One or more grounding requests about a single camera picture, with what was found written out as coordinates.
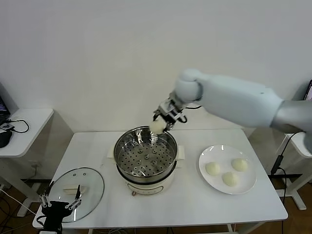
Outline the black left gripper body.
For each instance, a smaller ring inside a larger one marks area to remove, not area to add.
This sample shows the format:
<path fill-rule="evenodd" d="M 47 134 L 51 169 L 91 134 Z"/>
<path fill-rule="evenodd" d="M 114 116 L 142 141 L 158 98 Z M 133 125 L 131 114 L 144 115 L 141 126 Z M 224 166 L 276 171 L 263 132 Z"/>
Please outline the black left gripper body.
<path fill-rule="evenodd" d="M 42 207 L 41 212 L 45 215 L 44 230 L 62 230 L 62 221 L 71 214 L 66 207 L 68 202 L 51 201 L 51 206 Z"/>

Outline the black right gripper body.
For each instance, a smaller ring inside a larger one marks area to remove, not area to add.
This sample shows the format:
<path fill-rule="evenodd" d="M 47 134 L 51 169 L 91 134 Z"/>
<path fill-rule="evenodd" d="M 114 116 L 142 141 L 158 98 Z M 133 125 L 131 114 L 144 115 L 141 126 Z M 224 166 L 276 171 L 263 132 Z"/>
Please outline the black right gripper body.
<path fill-rule="evenodd" d="M 172 98 L 162 101 L 157 109 L 165 122 L 187 122 L 187 117 L 183 114 L 183 108 L 174 102 Z"/>

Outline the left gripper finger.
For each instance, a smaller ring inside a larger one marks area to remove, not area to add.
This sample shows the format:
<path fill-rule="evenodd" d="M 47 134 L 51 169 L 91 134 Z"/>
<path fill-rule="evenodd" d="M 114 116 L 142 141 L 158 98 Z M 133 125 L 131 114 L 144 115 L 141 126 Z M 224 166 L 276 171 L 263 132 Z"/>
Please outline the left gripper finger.
<path fill-rule="evenodd" d="M 42 207 L 51 207 L 52 204 L 49 200 L 49 193 L 52 189 L 54 185 L 54 182 L 51 181 L 51 183 L 49 184 L 49 186 L 45 189 L 45 191 L 39 195 L 39 200 L 40 200 L 40 203 L 42 205 Z"/>
<path fill-rule="evenodd" d="M 80 198 L 81 192 L 80 192 L 80 184 L 78 185 L 77 192 L 75 195 L 75 200 L 71 204 L 65 206 L 66 209 L 72 210 L 76 209 L 81 204 L 81 198 Z"/>

